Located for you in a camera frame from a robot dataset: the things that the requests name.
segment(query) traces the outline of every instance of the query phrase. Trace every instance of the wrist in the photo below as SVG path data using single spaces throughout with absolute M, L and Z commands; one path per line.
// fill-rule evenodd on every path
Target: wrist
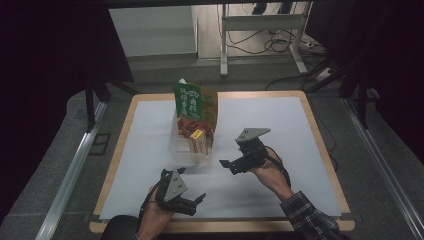
M 279 187 L 273 190 L 274 194 L 280 199 L 281 202 L 286 201 L 294 195 L 293 190 L 289 187 Z

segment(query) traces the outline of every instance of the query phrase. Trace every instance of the black curtain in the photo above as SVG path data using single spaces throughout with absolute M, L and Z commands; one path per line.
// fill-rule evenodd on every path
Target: black curtain
M 2 1 L 0 56 L 2 220 L 61 126 L 68 99 L 89 79 L 132 75 L 102 6 Z

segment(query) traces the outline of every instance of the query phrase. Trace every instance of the person's right hand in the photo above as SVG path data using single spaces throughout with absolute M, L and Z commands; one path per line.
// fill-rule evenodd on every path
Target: person's right hand
M 271 157 L 282 162 L 282 159 L 273 150 L 270 148 L 266 149 Z M 281 201 L 287 200 L 293 196 L 294 193 L 287 184 L 283 173 L 281 173 L 280 169 L 271 161 L 265 159 L 264 165 L 251 168 L 249 171 L 254 173 L 259 181 L 274 192 Z

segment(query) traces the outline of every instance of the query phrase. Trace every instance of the aluminum rail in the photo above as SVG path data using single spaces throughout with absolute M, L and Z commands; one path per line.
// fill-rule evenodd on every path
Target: aluminum rail
M 378 171 L 380 172 L 384 182 L 387 185 L 387 188 L 392 194 L 393 199 L 395 200 L 403 217 L 405 218 L 408 226 L 410 227 L 415 239 L 424 239 L 424 225 L 418 211 L 414 207 L 409 197 L 403 191 L 402 186 L 399 184 L 398 180 L 396 179 L 395 175 L 387 164 L 386 159 L 384 158 L 383 154 L 375 143 L 371 133 L 367 129 L 364 129 L 362 124 L 359 122 L 358 118 L 356 117 L 356 109 L 353 106 L 352 102 L 346 99 L 342 99 L 342 101 L 346 105 L 350 117 L 356 129 L 358 130 L 360 137 L 362 138 L 365 143 L 365 146 L 370 152 L 370 155 Z
M 53 200 L 53 203 L 46 215 L 46 218 L 44 219 L 44 222 L 41 225 L 36 240 L 48 240 L 53 237 L 53 234 L 56 231 L 62 213 L 74 189 L 75 183 L 78 180 L 81 168 L 84 165 L 90 147 L 94 141 L 94 138 L 96 137 L 100 125 L 100 120 L 103 117 L 106 107 L 107 104 L 103 102 L 100 102 L 97 105 L 97 109 L 95 112 L 96 122 L 94 124 L 93 130 L 90 133 L 84 134 L 81 143 L 75 153 L 75 156 L 72 159 L 71 165 L 69 166 L 68 171 L 66 172 L 63 182 L 59 188 L 59 191 L 57 192 L 56 197 Z

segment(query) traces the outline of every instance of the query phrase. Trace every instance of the person's left hand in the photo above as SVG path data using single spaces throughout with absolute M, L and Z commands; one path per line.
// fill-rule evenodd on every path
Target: person's left hand
M 143 240 L 155 239 L 165 229 L 168 222 L 172 219 L 174 212 L 162 210 L 156 202 L 156 191 L 153 192 L 144 209 L 143 219 L 138 230 L 138 236 Z

